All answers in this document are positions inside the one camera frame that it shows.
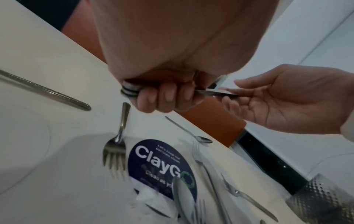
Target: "white table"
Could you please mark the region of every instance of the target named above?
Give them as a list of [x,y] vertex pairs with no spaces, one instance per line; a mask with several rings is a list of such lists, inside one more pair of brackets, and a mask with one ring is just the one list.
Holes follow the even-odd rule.
[[[101,164],[101,152],[117,132],[125,99],[120,96],[120,85],[106,64],[13,0],[0,2],[0,49],[2,70],[92,107],[90,112],[81,111],[0,81],[0,100],[20,105],[39,115],[51,134],[45,159],[20,183],[0,195],[0,222],[20,223],[23,221],[21,218],[27,216],[32,217],[26,219],[27,223],[83,223],[83,220],[112,223],[119,221],[117,211],[128,217],[120,223],[170,222],[150,211],[119,207],[119,204],[117,208],[102,211],[105,206],[102,199],[105,197],[112,199],[117,196],[119,200],[118,194],[113,195],[118,190],[112,185],[105,188],[101,196],[92,194],[92,200],[97,200],[94,206],[88,206],[90,197],[81,198],[78,193],[95,187],[97,180],[109,182],[106,178],[109,172]],[[211,138],[177,113],[170,113],[169,117],[192,132]],[[143,114],[132,109],[126,134],[131,139],[128,140],[128,148],[137,139],[155,138],[172,145],[188,162],[194,163],[188,147],[192,143],[191,137],[169,123],[162,113]],[[205,156],[225,171],[240,190],[266,206],[280,222],[302,223],[286,206],[283,198],[288,193],[283,187],[215,139],[213,141],[205,148]],[[76,212],[60,207],[65,201],[74,206]],[[254,216],[273,223],[253,206],[249,206],[249,210]]]

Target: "perforated metal container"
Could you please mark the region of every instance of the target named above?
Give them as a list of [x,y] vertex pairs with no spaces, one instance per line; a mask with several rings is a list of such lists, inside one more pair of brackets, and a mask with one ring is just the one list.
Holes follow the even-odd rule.
[[354,224],[354,197],[321,174],[286,203],[305,223]]

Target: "skin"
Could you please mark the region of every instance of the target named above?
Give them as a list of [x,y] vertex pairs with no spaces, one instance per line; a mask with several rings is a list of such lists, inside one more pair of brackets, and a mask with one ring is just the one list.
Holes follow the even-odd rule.
[[280,65],[235,84],[223,90],[241,97],[219,98],[224,109],[276,131],[340,134],[354,110],[354,74],[339,69]]
[[[140,111],[186,111],[220,75],[253,56],[278,0],[92,0],[101,46],[119,80],[156,82],[132,104]],[[200,73],[193,82],[193,75]]]

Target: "blue sticker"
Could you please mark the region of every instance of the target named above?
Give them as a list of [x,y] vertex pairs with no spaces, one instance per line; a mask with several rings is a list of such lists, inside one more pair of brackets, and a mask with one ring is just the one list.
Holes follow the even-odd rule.
[[197,200],[197,183],[192,169],[182,155],[167,143],[155,139],[142,140],[131,150],[129,175],[173,200],[172,179],[180,177]]

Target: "spoon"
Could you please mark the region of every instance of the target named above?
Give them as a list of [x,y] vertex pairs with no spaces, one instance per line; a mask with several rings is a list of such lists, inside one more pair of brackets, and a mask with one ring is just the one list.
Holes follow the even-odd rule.
[[167,120],[169,120],[170,122],[172,122],[173,124],[175,124],[177,127],[181,128],[183,131],[187,132],[188,134],[190,134],[191,136],[193,136],[199,143],[205,143],[205,144],[210,144],[213,143],[212,140],[210,140],[209,138],[204,138],[201,136],[195,136],[192,132],[188,131],[187,129],[185,129],[184,127],[182,127],[181,125],[177,124],[176,122],[174,122],[173,120],[171,120],[169,117],[165,116],[165,118]]
[[178,176],[172,179],[173,200],[182,220],[186,224],[193,223],[194,198],[187,185]]

